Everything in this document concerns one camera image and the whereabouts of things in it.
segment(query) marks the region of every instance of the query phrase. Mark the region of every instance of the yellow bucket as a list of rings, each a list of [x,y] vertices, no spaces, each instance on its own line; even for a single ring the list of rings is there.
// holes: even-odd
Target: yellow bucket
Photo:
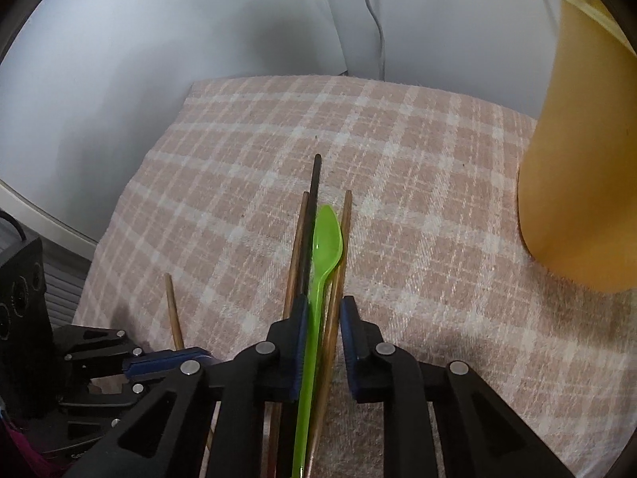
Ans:
[[[518,208],[550,271],[604,292],[637,285],[637,57],[599,0],[562,0]]]

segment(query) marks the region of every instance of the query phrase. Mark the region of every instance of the plaid tablecloth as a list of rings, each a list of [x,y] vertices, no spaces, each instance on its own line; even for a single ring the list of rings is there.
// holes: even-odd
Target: plaid tablecloth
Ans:
[[[467,361],[582,477],[637,424],[633,291],[590,292],[525,251],[517,167],[527,116],[464,95],[322,76],[197,82],[126,186],[75,322],[172,347],[162,275],[187,345],[222,359],[281,316],[301,193],[354,192],[345,292],[422,361]],[[356,405],[339,349],[316,471],[381,476],[381,406]]]

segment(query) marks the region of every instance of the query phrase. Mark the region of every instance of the silver rivet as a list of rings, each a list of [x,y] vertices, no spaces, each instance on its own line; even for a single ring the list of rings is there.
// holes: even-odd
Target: silver rivet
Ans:
[[[456,375],[464,375],[469,372],[469,366],[464,361],[452,361],[449,370]]]
[[[255,350],[259,354],[263,354],[264,356],[266,354],[272,354],[275,349],[276,345],[272,343],[272,341],[259,341],[259,343],[257,343],[257,346],[255,347]]]
[[[396,347],[394,347],[391,343],[383,341],[376,345],[376,352],[381,356],[391,356],[394,352],[396,352]]]
[[[189,359],[188,361],[184,361],[182,363],[182,365],[179,367],[179,370],[181,370],[182,373],[185,373],[186,375],[192,375],[194,373],[199,372],[200,368],[201,368],[201,365],[199,364],[198,361],[195,361],[194,359]]]

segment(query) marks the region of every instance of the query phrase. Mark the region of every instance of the brown chopstick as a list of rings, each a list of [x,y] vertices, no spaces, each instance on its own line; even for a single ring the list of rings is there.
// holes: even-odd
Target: brown chopstick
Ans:
[[[301,209],[299,210],[299,218],[296,222],[296,231],[294,233],[294,244],[292,245],[292,258],[290,259],[290,268],[287,273],[287,287],[285,288],[285,301],[283,302],[283,319],[290,317],[292,311],[292,303],[296,296],[296,288],[299,278],[299,263],[301,261],[301,244],[303,242],[303,229],[305,227],[305,217],[308,208],[309,192],[303,193],[301,200]],[[276,477],[276,455],[278,452],[279,427],[281,425],[281,405],[276,403],[272,408],[270,416],[270,434],[268,435],[268,478]]]
[[[345,192],[343,213],[341,216],[341,234],[343,236],[343,256],[339,262],[327,308],[327,320],[323,343],[318,355],[317,388],[310,418],[310,434],[308,438],[308,450],[305,458],[305,477],[310,478],[313,464],[318,453],[320,433],[327,411],[327,399],[332,382],[332,369],[334,366],[334,354],[336,354],[336,340],[338,338],[338,317],[340,313],[343,288],[345,287],[345,269],[347,266],[347,249],[350,239],[350,225],[352,222],[352,192]]]
[[[177,314],[177,301],[174,298],[173,277],[170,273],[164,274],[164,282],[166,283],[166,300],[168,301],[168,318],[170,318],[170,330],[173,332],[174,348],[181,351],[185,348],[184,336],[182,334],[182,325],[179,323],[179,315]],[[212,427],[208,432],[206,446],[210,451],[212,446]]]

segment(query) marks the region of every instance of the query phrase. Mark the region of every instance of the green spoon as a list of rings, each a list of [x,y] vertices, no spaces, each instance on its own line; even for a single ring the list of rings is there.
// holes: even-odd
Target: green spoon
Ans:
[[[294,438],[294,458],[292,460],[292,478],[303,478],[305,451],[308,445],[310,412],[314,389],[314,374],[319,348],[320,326],[323,320],[323,295],[325,283],[330,273],[341,260],[343,237],[336,214],[330,205],[323,205],[317,213],[312,242],[312,264],[314,276],[310,285],[310,315],[308,317],[308,335],[305,341],[305,359],[303,361],[303,379],[299,410],[296,418]]]

